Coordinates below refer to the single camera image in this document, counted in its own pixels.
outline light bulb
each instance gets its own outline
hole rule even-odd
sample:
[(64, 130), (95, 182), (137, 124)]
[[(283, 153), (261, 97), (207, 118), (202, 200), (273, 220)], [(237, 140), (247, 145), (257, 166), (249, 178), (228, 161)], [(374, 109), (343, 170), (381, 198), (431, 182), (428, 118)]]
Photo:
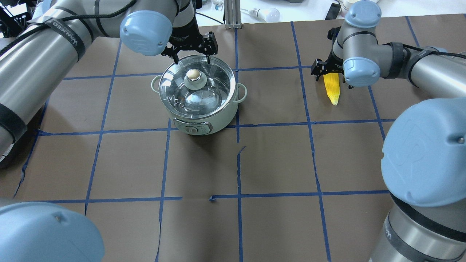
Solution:
[(269, 9), (251, 9), (248, 13), (252, 16), (261, 18), (267, 23), (276, 23), (280, 21), (280, 12), (275, 8)]

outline white pot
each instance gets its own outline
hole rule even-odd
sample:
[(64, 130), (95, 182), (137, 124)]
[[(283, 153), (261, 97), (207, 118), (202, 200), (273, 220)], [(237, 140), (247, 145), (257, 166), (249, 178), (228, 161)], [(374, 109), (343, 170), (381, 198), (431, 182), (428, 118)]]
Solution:
[[(189, 87), (193, 82), (187, 80), (185, 76), (186, 72), (192, 68), (202, 71), (205, 74), (203, 76), (207, 78), (200, 84), (203, 87), (199, 90)], [(162, 80), (157, 91), (154, 84), (159, 79)], [(226, 63), (211, 57), (211, 63), (207, 64), (204, 55), (191, 55), (180, 59), (178, 65), (172, 64), (162, 75), (156, 76), (152, 80), (151, 87), (152, 90), (159, 93), (160, 99), (176, 127), (190, 135), (213, 134), (225, 128), (236, 115), (238, 104), (243, 102), (247, 96), (246, 86), (236, 83), (233, 71)], [(245, 91), (241, 99), (238, 99), (239, 87)], [(191, 103), (194, 105), (195, 111), (192, 111), (188, 108), (189, 98), (196, 94), (200, 95), (194, 96), (195, 103)], [(200, 100), (202, 98), (207, 98), (206, 102)], [(206, 104), (212, 104), (212, 99), (217, 103), (217, 106), (209, 109), (202, 108)]]

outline blue tape grid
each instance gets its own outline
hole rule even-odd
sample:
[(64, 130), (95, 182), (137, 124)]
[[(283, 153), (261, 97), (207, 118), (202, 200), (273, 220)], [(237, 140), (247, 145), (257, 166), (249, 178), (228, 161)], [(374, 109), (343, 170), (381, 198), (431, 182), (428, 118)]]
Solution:
[[(417, 37), (414, 33), (414, 30), (411, 26), (410, 20), (408, 17), (405, 17), (406, 21), (408, 23), (408, 26), (411, 30), (412, 36), (414, 38), (414, 41), (416, 42), (416, 45), (419, 46), (419, 42), (417, 40)], [(258, 197), (296, 197), (296, 196), (318, 196), (319, 197), (319, 206), (321, 210), (321, 219), (322, 219), (322, 230), (324, 234), (324, 241), (325, 241), (325, 247), (326, 247), (326, 253), (327, 253), (327, 259), (329, 262), (331, 262), (331, 256), (330, 256), (330, 248), (329, 248), (329, 241), (328, 241), (328, 236), (327, 236), (327, 229), (326, 229), (326, 221), (325, 221), (325, 212), (324, 212), (324, 207), (323, 207), (323, 201), (322, 201), (322, 196), (330, 196), (330, 195), (363, 195), (363, 194), (387, 194), (389, 191), (387, 190), (374, 190), (374, 191), (344, 191), (344, 192), (322, 192), (320, 188), (320, 183), (318, 179), (318, 174), (317, 174), (317, 168), (315, 165), (315, 147), (314, 147), (314, 141), (312, 137), (312, 125), (315, 124), (350, 124), (350, 123), (378, 123), (379, 127), (381, 129), (381, 134), (382, 137), (385, 138), (385, 133), (382, 127), (383, 122), (393, 122), (395, 119), (381, 119), (380, 115), (378, 113), (377, 109), (377, 103), (374, 99), (374, 95), (372, 92), (371, 87), (369, 86), (369, 92), (370, 92), (370, 97), (372, 99), (372, 103), (374, 106), (374, 110), (376, 113), (377, 119), (365, 119), (365, 120), (344, 120), (344, 121), (311, 121), (308, 107), (307, 107), (307, 99), (306, 99), (306, 92), (304, 88), (304, 79), (303, 79), (303, 72), (302, 69), (305, 68), (310, 68), (311, 66), (305, 66), (301, 65), (301, 58), (299, 54), (299, 47), (298, 47), (298, 42), (296, 39), (296, 32), (295, 32), (295, 26), (294, 23), (291, 22), (291, 28), (293, 31), (293, 38), (295, 42), (295, 48), (296, 48), (296, 54), (297, 54), (297, 59), (298, 59), (298, 66), (292, 66), (292, 67), (270, 67), (270, 68), (246, 68), (246, 69), (240, 69), (239, 64), (238, 64), (238, 30), (235, 29), (235, 69), (233, 71), (235, 72), (235, 77), (238, 80), (238, 72), (241, 71), (260, 71), (260, 70), (282, 70), (282, 69), (299, 69), (300, 71), (300, 78), (301, 78), (301, 86), (302, 86), (302, 95), (303, 95), (303, 100), (304, 100), (304, 105), (305, 105), (305, 111), (306, 111), (306, 117), (307, 117), (307, 122), (298, 122), (298, 123), (271, 123), (271, 124), (240, 124), (240, 118), (239, 118), (239, 111), (236, 114), (236, 125), (228, 126), (227, 128), (236, 128), (237, 129), (237, 142), (239, 143), (240, 141), (240, 128), (247, 128), (247, 127), (266, 127), (266, 126), (294, 126), (294, 125), (307, 125), (309, 129), (309, 140), (311, 144), (311, 150), (312, 150), (312, 157), (313, 157), (313, 166), (314, 166), (314, 171), (315, 171), (315, 179), (316, 179), (316, 184), (317, 184), (317, 192), (308, 192), (308, 193), (263, 193), (263, 194), (242, 194), (241, 193), (241, 161), (240, 161), (240, 154), (241, 152), (245, 149), (244, 147), (241, 149), (241, 151), (237, 155), (237, 172), (238, 172), (238, 193), (236, 195), (213, 195), (209, 200), (210, 201), (215, 201), (217, 199), (231, 199), (231, 198), (237, 198), (238, 199), (238, 233), (239, 233), (239, 255), (240, 255), (240, 262), (243, 262), (243, 243), (242, 243), (242, 210), (241, 210), (241, 199), (242, 198), (258, 198)], [(67, 77), (64, 80), (78, 80), (78, 79), (97, 79), (97, 78), (111, 78), (111, 83), (109, 87), (109, 93), (107, 96), (107, 103), (105, 106), (105, 111), (104, 111), (104, 116), (102, 120), (102, 125), (101, 125), (101, 130), (100, 131), (92, 131), (92, 132), (70, 132), (70, 133), (48, 133), (44, 132), (41, 130), (38, 130), (35, 138), (34, 138), (34, 143), (33, 147), (28, 155), (28, 158), (23, 166), (22, 172), (22, 178), (21, 181), (18, 185), (18, 188), (14, 194), (16, 196), (19, 187), (21, 186), (21, 183), (24, 181), (25, 178), (25, 171), (26, 168), (29, 164), (31, 155), (34, 151), (36, 142), (38, 140), (39, 136), (60, 136), (60, 135), (69, 135), (69, 136), (74, 136), (74, 135), (93, 135), (93, 134), (99, 134), (99, 141), (98, 145), (96, 148), (96, 154), (95, 154), (95, 159), (93, 163), (93, 168), (92, 168), (92, 174), (89, 179), (89, 187), (88, 187), (88, 192), (86, 194), (86, 199), (82, 200), (44, 200), (45, 202), (50, 202), (50, 203), (84, 203), (85, 204), (85, 212), (87, 211), (87, 205), (88, 203), (105, 203), (105, 202), (136, 202), (136, 201), (160, 201), (160, 209), (159, 209), (159, 222), (160, 222), (160, 232), (161, 232), (161, 227), (162, 227), (162, 217), (163, 217), (163, 203), (164, 201), (167, 200), (181, 200), (182, 197), (165, 197), (164, 196), (164, 191), (165, 191), (165, 183), (166, 183), (166, 171), (167, 171), (167, 163), (168, 163), (168, 152), (169, 152), (169, 145), (170, 145), (170, 133), (172, 130), (177, 130), (176, 128), (171, 127), (171, 122), (169, 120), (167, 128), (159, 128), (159, 129), (134, 129), (134, 130), (110, 130), (110, 131), (104, 131), (103, 127), (105, 125), (105, 119), (106, 119), (106, 114), (108, 110), (108, 105), (110, 102), (110, 95), (113, 87), (113, 82), (115, 78), (117, 77), (131, 77), (131, 76), (156, 76), (156, 75), (161, 75), (162, 73), (148, 73), (148, 74), (126, 74), (126, 75), (116, 75), (116, 68), (117, 68), (117, 63), (120, 55), (120, 50), (121, 50), (121, 42), (118, 47), (118, 52), (115, 60), (115, 65), (114, 65), (114, 70), (113, 74), (110, 76), (83, 76), (83, 77)], [(42, 123), (42, 120), (45, 115), (45, 111), (48, 105), (48, 100), (45, 103), (44, 110), (42, 111), (42, 115), (40, 118), (40, 123)], [(95, 166), (96, 162), (98, 159), (98, 153), (100, 149), (100, 143), (102, 141), (102, 136), (103, 134), (108, 134), (108, 133), (128, 133), (128, 132), (152, 132), (152, 131), (166, 131), (167, 132), (167, 142), (166, 142), (166, 148), (165, 148), (165, 159), (164, 159), (164, 174), (163, 174), (163, 181), (162, 181), (162, 188), (161, 188), (161, 197), (153, 197), (153, 198), (122, 198), (122, 199), (89, 199), (90, 195), (90, 190), (92, 188), (92, 179), (93, 175), (95, 172)], [(157, 251), (157, 256), (155, 261), (158, 262), (158, 253), (159, 249)]]

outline robotic arm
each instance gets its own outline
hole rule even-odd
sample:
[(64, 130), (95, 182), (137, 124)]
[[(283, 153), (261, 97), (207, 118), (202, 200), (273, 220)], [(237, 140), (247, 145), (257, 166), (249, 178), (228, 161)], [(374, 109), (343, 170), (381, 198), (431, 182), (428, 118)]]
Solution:
[(191, 0), (52, 0), (51, 8), (0, 51), (0, 151), (26, 131), (52, 91), (98, 36), (120, 37), (143, 55), (217, 54)]
[(393, 123), (382, 175), (395, 202), (370, 262), (456, 262), (466, 252), (466, 56), (434, 47), (379, 45), (377, 4), (355, 3), (329, 31), (328, 59), (311, 74), (342, 73), (350, 87), (405, 78), (433, 97)]

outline transparent lid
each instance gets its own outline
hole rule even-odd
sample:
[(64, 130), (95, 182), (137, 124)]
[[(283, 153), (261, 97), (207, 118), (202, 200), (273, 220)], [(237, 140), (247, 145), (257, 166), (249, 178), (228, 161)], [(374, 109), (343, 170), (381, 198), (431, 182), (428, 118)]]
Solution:
[[(205, 75), (205, 84), (202, 82), (196, 90), (186, 79), (186, 73), (191, 69), (197, 69)], [(164, 106), (170, 112), (181, 117), (199, 119), (222, 110), (232, 99), (235, 85), (233, 71), (222, 60), (211, 57), (211, 63), (208, 64), (205, 55), (191, 55), (180, 59), (178, 64), (172, 64), (164, 72), (159, 92)]]

